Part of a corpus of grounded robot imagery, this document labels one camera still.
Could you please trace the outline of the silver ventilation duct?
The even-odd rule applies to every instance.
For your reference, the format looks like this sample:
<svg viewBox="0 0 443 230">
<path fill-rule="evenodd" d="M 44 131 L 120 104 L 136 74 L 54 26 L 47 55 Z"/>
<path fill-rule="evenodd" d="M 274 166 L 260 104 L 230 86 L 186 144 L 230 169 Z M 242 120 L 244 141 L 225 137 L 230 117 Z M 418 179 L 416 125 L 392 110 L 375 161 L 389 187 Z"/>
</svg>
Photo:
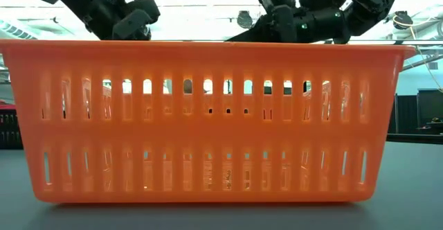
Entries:
<svg viewBox="0 0 443 230">
<path fill-rule="evenodd" d="M 0 39 L 37 39 L 34 34 L 22 30 L 7 20 L 0 19 Z"/>
</svg>

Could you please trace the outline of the black slotted plastic basket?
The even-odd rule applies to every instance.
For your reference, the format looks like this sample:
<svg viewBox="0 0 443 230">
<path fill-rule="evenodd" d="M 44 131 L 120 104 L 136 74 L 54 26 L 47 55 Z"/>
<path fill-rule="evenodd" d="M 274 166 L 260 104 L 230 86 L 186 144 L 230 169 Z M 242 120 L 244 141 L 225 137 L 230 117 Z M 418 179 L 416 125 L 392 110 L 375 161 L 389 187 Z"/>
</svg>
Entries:
<svg viewBox="0 0 443 230">
<path fill-rule="evenodd" d="M 0 150 L 23 150 L 15 109 L 0 109 Z"/>
</svg>

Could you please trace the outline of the orange slotted plastic basket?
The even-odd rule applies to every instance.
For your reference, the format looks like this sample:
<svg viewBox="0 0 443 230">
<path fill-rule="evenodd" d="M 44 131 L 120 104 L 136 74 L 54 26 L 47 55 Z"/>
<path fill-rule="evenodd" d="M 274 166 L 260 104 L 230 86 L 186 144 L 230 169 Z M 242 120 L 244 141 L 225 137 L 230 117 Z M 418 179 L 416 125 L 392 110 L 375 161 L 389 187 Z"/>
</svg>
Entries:
<svg viewBox="0 0 443 230">
<path fill-rule="evenodd" d="M 411 46 L 0 40 L 35 197 L 372 197 Z"/>
</svg>

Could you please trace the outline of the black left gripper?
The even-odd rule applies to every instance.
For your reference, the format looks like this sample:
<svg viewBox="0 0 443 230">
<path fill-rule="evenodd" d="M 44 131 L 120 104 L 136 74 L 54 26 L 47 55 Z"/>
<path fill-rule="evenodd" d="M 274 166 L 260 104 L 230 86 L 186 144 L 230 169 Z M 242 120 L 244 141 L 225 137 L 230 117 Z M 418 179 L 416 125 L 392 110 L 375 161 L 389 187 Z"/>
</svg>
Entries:
<svg viewBox="0 0 443 230">
<path fill-rule="evenodd" d="M 147 26 L 149 30 L 150 30 L 150 25 L 155 24 L 161 15 L 155 0 L 131 1 L 127 4 L 127 9 L 129 11 L 129 14 L 135 11 L 136 9 L 145 11 L 152 18 L 152 22 Z"/>
</svg>

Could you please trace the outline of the dark device with yellow top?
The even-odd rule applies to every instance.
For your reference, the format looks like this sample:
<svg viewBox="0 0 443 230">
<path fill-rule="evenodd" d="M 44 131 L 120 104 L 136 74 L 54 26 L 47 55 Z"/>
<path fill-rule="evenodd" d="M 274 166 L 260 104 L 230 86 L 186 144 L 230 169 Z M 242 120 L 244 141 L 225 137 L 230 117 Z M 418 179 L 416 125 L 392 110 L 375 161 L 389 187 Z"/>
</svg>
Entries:
<svg viewBox="0 0 443 230">
<path fill-rule="evenodd" d="M 420 130 L 426 134 L 443 135 L 443 119 L 432 118 L 430 122 L 427 122 Z"/>
</svg>

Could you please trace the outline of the wide dark room partition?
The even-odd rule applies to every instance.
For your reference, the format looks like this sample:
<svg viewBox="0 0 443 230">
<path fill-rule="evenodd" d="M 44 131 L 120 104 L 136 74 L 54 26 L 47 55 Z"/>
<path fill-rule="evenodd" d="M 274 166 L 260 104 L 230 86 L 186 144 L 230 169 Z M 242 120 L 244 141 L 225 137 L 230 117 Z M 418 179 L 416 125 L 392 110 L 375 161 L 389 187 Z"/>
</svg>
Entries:
<svg viewBox="0 0 443 230">
<path fill-rule="evenodd" d="M 432 118 L 443 119 L 443 93 L 436 89 L 420 89 L 417 94 L 419 128 Z"/>
</svg>

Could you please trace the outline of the narrow dark room partition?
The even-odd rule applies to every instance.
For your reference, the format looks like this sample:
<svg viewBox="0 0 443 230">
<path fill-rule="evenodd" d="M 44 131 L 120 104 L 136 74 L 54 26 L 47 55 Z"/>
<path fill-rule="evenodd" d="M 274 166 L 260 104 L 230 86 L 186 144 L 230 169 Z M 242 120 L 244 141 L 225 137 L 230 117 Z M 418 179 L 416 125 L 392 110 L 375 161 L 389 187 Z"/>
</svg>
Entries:
<svg viewBox="0 0 443 230">
<path fill-rule="evenodd" d="M 416 131 L 417 122 L 417 96 L 395 95 L 390 123 L 389 134 L 412 134 Z"/>
</svg>

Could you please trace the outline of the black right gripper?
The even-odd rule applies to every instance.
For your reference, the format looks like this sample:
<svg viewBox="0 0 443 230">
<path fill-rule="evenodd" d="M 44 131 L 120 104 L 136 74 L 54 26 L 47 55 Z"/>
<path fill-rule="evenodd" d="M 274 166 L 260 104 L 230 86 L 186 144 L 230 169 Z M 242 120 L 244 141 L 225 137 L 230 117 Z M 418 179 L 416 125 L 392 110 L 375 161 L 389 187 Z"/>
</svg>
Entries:
<svg viewBox="0 0 443 230">
<path fill-rule="evenodd" d="M 255 25 L 227 39 L 227 42 L 275 42 L 270 24 L 272 18 L 262 15 Z M 326 8 L 305 12 L 296 17 L 296 42 L 313 43 L 332 39 L 335 44 L 346 44 L 350 30 L 345 13 L 338 8 Z"/>
</svg>

